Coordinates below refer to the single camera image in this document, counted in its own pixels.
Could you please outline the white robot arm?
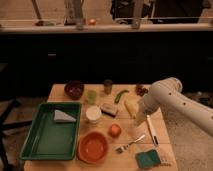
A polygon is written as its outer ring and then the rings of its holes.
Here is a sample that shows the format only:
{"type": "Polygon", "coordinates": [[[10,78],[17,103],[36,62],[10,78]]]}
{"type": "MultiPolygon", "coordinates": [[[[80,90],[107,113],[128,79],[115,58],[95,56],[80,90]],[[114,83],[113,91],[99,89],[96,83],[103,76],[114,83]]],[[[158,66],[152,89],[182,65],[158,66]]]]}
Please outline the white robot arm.
{"type": "Polygon", "coordinates": [[[167,107],[183,114],[200,129],[213,137],[213,109],[184,96],[182,83],[175,77],[152,83],[138,101],[141,116],[151,115],[159,107],[167,107]]]}

